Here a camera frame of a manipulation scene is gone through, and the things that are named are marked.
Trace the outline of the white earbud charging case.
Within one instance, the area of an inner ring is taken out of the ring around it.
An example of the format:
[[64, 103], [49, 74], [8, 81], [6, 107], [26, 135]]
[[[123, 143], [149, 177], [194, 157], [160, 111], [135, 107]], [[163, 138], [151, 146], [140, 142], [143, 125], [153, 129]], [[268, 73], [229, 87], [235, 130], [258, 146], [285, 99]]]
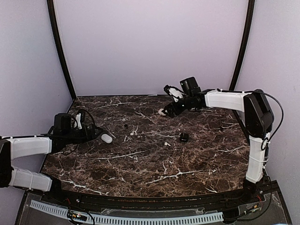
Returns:
[[108, 134], [102, 134], [101, 139], [105, 143], [112, 143], [112, 141], [113, 141], [113, 138], [111, 136], [109, 136]]

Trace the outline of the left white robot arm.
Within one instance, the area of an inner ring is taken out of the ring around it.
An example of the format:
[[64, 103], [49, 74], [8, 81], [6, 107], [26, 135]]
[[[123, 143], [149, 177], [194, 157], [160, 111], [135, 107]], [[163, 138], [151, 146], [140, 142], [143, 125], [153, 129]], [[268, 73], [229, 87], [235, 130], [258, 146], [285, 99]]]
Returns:
[[66, 201], [66, 193], [61, 182], [51, 176], [31, 172], [12, 166], [14, 159], [58, 153], [69, 144], [81, 144], [98, 137], [107, 143], [112, 142], [104, 129], [95, 124], [84, 123], [84, 112], [76, 116], [69, 113], [58, 113], [54, 117], [54, 125], [47, 134], [33, 136], [11, 136], [0, 139], [0, 186], [26, 188], [48, 192], [48, 197], [55, 204]]

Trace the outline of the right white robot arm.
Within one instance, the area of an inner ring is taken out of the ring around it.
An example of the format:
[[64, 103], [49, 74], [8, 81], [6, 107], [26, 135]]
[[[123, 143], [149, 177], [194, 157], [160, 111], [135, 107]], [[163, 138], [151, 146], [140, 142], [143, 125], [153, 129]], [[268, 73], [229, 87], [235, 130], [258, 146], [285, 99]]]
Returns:
[[173, 118], [185, 110], [224, 108], [244, 114], [244, 127], [249, 139], [249, 160], [243, 190], [239, 199], [250, 203], [257, 196], [258, 184], [265, 177], [269, 158], [269, 143], [275, 131], [272, 129], [274, 113], [267, 100], [269, 94], [262, 90], [229, 91], [222, 89], [201, 90], [194, 77], [180, 82], [181, 89], [166, 85], [164, 91], [173, 101], [161, 109], [161, 115]]

